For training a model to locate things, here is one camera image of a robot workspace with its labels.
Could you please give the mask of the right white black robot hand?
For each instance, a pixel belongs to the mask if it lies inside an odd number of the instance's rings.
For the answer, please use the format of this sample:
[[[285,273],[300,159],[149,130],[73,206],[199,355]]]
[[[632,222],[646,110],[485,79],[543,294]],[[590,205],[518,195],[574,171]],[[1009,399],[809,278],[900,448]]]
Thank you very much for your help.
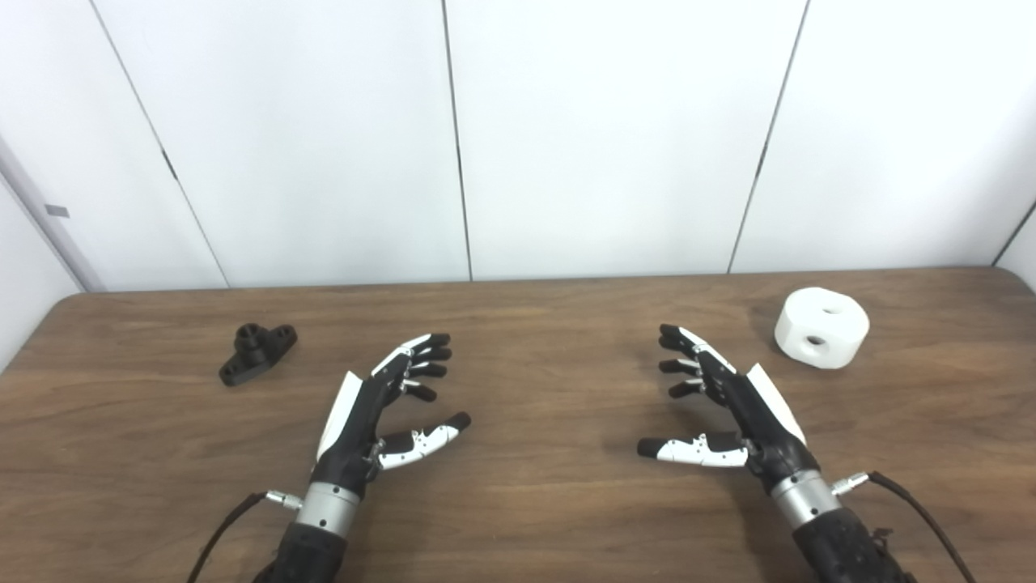
[[[702,467],[745,468],[762,485],[793,530],[846,512],[821,474],[787,401],[761,365],[747,372],[733,368],[710,343],[688,329],[660,326],[659,344],[680,353],[660,362],[666,373],[687,379],[669,389],[673,399],[700,393],[732,414],[735,432],[702,432],[691,438],[648,436],[640,457]]]

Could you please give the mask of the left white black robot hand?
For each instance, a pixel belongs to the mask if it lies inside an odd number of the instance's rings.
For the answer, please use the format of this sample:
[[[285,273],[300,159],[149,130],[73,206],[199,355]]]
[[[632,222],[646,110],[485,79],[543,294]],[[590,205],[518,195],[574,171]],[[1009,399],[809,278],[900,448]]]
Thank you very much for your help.
[[[420,377],[445,376],[451,336],[425,334],[401,343],[366,377],[348,372],[321,434],[297,524],[346,538],[367,485],[381,471],[425,460],[470,427],[465,412],[409,432],[379,435],[386,407],[404,395],[433,402],[437,393]]]

